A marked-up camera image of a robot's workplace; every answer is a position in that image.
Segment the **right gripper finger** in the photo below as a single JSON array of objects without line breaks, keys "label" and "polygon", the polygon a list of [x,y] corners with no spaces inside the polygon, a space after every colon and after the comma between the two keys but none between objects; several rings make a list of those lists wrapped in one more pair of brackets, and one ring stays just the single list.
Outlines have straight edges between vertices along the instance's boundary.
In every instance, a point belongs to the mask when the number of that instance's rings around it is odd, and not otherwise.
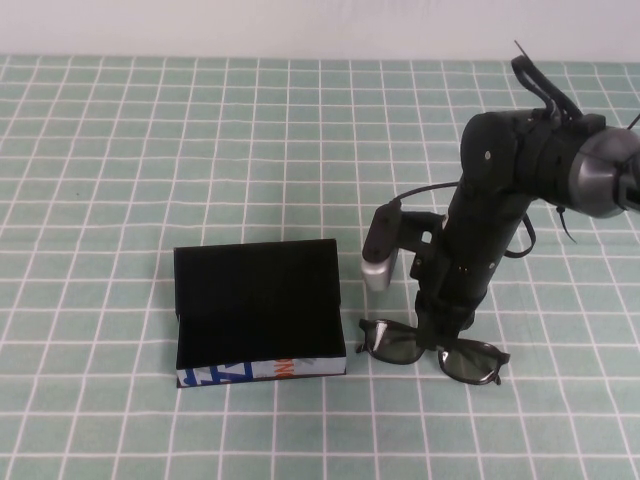
[{"label": "right gripper finger", "polygon": [[438,348],[443,345],[443,315],[439,310],[418,310],[418,341],[421,348]]},{"label": "right gripper finger", "polygon": [[462,331],[468,330],[473,325],[473,314],[451,314],[444,321],[444,334],[446,336],[459,336]]}]

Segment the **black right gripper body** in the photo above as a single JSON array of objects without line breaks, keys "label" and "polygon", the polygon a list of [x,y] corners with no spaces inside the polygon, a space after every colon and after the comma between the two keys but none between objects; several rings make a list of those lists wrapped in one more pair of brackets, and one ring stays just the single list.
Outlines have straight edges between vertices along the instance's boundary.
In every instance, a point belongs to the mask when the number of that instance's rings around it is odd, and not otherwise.
[{"label": "black right gripper body", "polygon": [[484,300],[503,258],[521,258],[508,246],[522,217],[464,218],[450,214],[437,225],[427,255],[416,258],[419,291],[417,311],[439,310],[451,314],[472,313]]}]

